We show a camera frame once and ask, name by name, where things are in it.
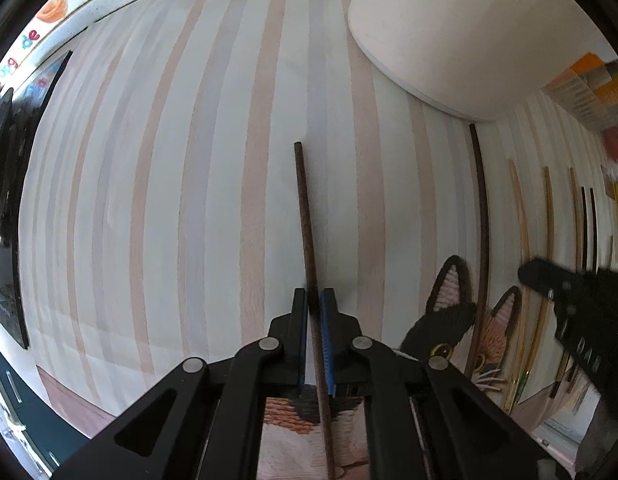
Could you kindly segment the red round object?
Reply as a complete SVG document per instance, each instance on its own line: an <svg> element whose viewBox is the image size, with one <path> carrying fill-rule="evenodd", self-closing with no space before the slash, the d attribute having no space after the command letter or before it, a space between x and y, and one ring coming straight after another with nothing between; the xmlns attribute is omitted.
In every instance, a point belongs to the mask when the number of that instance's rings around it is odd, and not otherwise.
<svg viewBox="0 0 618 480"><path fill-rule="evenodd" d="M618 126L603 130L601 136L607 158L618 164Z"/></svg>

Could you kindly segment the orange packaged goods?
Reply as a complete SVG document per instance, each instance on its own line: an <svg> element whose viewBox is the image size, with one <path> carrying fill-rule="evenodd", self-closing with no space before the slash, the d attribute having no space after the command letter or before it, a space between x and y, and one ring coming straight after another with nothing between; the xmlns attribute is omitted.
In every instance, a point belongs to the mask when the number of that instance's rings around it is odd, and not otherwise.
<svg viewBox="0 0 618 480"><path fill-rule="evenodd" d="M589 52L544 92L591 131L618 127L618 58L605 62Z"/></svg>

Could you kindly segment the striped cat placemat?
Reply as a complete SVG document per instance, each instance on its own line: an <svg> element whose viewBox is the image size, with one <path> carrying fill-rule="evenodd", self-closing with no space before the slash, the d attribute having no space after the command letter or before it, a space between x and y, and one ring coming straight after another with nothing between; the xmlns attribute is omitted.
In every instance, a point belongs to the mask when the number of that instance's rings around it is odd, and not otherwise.
<svg viewBox="0 0 618 480"><path fill-rule="evenodd" d="M48 396L72 426L102 420L55 455L57 468L184 360L235 356L292 310L296 289L307 292L295 142L318 294L333 289L339 311L400 356L439 359L466 376L479 260L474 122L490 264L478 361L466 377L535 441L533 428L583 390L568 354L550 398L563 353L550 300L522 400L504 410L520 292L529 294L526 349L548 299L518 269L542 257L577 271L570 167L586 188L586 271L589 188L597 270L618 269L618 164L601 132L545 86L493 120L439 110L363 53L350 2L123 0L70 44L33 141L18 230L30 350ZM510 158L528 221L522 264ZM337 479L373 479L362 398L328 400ZM303 384L266 400L254 479L327 479L309 313Z"/></svg>

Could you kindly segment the cream cylindrical utensil holder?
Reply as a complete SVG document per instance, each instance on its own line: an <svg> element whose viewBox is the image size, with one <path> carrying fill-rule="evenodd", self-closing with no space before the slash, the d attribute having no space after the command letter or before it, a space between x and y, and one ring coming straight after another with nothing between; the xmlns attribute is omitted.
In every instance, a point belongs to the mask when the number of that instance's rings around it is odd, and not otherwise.
<svg viewBox="0 0 618 480"><path fill-rule="evenodd" d="M387 77L473 120L498 118L602 36L574 0L351 0L348 20Z"/></svg>

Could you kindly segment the black stove top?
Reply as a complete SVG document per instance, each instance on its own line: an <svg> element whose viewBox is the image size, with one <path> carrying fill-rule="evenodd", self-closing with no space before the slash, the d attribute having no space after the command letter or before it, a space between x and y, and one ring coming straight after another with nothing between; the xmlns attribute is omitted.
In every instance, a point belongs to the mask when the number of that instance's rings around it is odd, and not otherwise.
<svg viewBox="0 0 618 480"><path fill-rule="evenodd" d="M18 223L24 178L36 132L72 52L56 58L16 92L0 94L0 324L22 347L30 344L19 277Z"/></svg>

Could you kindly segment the fruit sticker wall strip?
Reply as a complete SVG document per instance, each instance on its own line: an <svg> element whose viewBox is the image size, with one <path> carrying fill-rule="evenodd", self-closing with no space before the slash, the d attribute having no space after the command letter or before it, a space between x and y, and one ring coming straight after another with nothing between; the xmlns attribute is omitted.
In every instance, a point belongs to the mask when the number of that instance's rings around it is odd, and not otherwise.
<svg viewBox="0 0 618 480"><path fill-rule="evenodd" d="M48 0L0 62L0 82L10 79L32 50L48 36L68 15L74 12L78 0Z"/></svg>

